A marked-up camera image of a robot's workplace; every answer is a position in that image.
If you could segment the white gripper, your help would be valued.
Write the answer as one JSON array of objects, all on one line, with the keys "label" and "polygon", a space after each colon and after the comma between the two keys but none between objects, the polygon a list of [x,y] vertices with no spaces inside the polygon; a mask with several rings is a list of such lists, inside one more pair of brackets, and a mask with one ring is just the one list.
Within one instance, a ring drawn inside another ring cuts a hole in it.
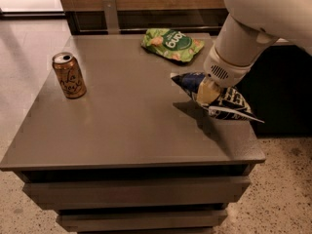
[{"label": "white gripper", "polygon": [[199,85],[196,101],[210,104],[222,88],[238,84],[258,57],[278,40],[257,31],[228,15],[204,62],[205,77]]}]

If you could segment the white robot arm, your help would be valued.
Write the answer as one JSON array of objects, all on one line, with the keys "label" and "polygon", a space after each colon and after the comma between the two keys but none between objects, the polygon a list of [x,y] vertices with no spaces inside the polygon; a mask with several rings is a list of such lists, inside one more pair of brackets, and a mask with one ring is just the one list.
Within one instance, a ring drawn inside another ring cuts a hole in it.
[{"label": "white robot arm", "polygon": [[239,83],[260,54],[285,39],[312,55],[312,0],[224,0],[228,16],[204,62],[197,101]]}]

